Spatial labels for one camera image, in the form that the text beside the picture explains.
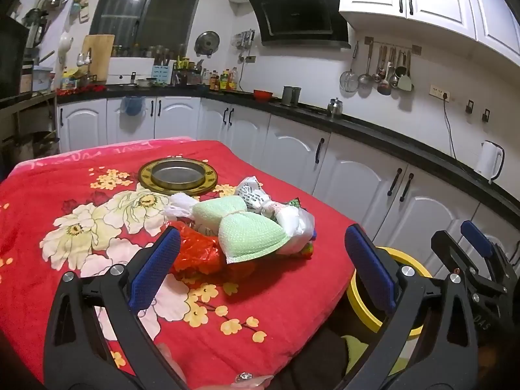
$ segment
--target white flower print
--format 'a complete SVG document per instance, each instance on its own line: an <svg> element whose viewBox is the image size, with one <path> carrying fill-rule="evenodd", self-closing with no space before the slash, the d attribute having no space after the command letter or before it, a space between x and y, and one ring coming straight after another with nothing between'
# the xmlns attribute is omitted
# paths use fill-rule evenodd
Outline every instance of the white flower print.
<svg viewBox="0 0 520 390"><path fill-rule="evenodd" d="M108 210L94 204L80 205L71 214L54 221L59 229L49 232L40 242L42 257L50 258L51 267L61 270L65 260L71 270L80 269L92 251L104 251L121 229L106 224L103 217Z"/></svg>
<svg viewBox="0 0 520 390"><path fill-rule="evenodd" d="M120 192L105 205L109 210L105 223L113 227L126 226L129 234L136 234L144 227L150 236L157 236L164 224L164 207L168 197L137 185L136 191Z"/></svg>
<svg viewBox="0 0 520 390"><path fill-rule="evenodd" d="M89 255L81 269L80 277L92 277L105 274L113 265L127 265L133 256L140 250L138 245L132 245L127 239L112 239L107 249L107 256ZM188 286L177 281L173 274L168 274L159 288L152 305L138 313L138 317L150 338L153 340L161 331L157 317L166 321L180 321L190 311L188 300ZM103 336L107 340L117 340L105 308L96 307Z"/></svg>

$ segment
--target silver bolt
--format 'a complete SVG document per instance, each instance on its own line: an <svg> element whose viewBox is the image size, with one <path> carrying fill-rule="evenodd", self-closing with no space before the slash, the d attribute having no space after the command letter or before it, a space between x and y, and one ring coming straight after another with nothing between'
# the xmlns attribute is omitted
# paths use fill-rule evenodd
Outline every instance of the silver bolt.
<svg viewBox="0 0 520 390"><path fill-rule="evenodd" d="M249 374L248 372L243 372L241 374L237 375L237 378L235 378L235 383L240 383L242 381L247 381L253 378L253 374Z"/></svg>
<svg viewBox="0 0 520 390"><path fill-rule="evenodd" d="M116 264L110 269L110 274L113 276L120 276L124 270L125 267L123 267L121 264Z"/></svg>
<svg viewBox="0 0 520 390"><path fill-rule="evenodd" d="M71 281L74 278L74 273L72 271L66 272L62 278L63 281L67 283L68 281Z"/></svg>
<svg viewBox="0 0 520 390"><path fill-rule="evenodd" d="M450 274L450 280L455 284L459 284L460 276L458 274Z"/></svg>
<svg viewBox="0 0 520 390"><path fill-rule="evenodd" d="M415 274L415 270L412 267L410 267L409 265L405 265L404 267L402 267L401 272L406 277L412 277Z"/></svg>

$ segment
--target yellow bucket rim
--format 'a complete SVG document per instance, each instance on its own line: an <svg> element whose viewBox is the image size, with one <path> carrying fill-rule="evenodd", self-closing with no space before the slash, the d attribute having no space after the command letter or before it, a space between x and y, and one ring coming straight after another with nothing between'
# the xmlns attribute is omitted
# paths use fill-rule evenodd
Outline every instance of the yellow bucket rim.
<svg viewBox="0 0 520 390"><path fill-rule="evenodd" d="M419 274L423 277L432 278L430 272L423 267L423 265L412 258L410 255L405 254L404 252L398 251L397 249L392 249L384 246L380 246L380 249L384 249L388 252L391 257L401 264L411 265L415 270L419 272ZM377 319L372 312L370 312L365 305L365 303L361 300L361 296L359 295L359 291L356 284L356 271L354 270L354 275L352 276L352 280L350 280L350 286L347 289L347 297L350 302L350 306L358 316L358 318L362 321L364 325L366 325L370 330L374 333L379 331L381 325L383 323ZM410 335L408 336L408 340L413 340L419 337L423 326L417 327L416 329L412 329L410 331Z"/></svg>

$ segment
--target cutting board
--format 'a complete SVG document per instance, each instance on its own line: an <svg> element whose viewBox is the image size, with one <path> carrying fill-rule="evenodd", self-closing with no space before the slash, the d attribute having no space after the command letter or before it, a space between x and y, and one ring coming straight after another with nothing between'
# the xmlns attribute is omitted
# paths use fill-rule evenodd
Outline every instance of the cutting board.
<svg viewBox="0 0 520 390"><path fill-rule="evenodd" d="M114 38L115 35L87 35L83 41L83 54L86 55L88 49L92 48L90 74L97 75L98 82L107 80Z"/></svg>

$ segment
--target range hood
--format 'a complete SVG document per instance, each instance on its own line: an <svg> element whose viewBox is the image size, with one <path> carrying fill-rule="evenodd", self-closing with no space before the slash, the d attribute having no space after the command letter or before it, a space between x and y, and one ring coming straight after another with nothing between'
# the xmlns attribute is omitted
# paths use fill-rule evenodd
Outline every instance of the range hood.
<svg viewBox="0 0 520 390"><path fill-rule="evenodd" d="M249 0L262 44L350 48L340 0Z"/></svg>

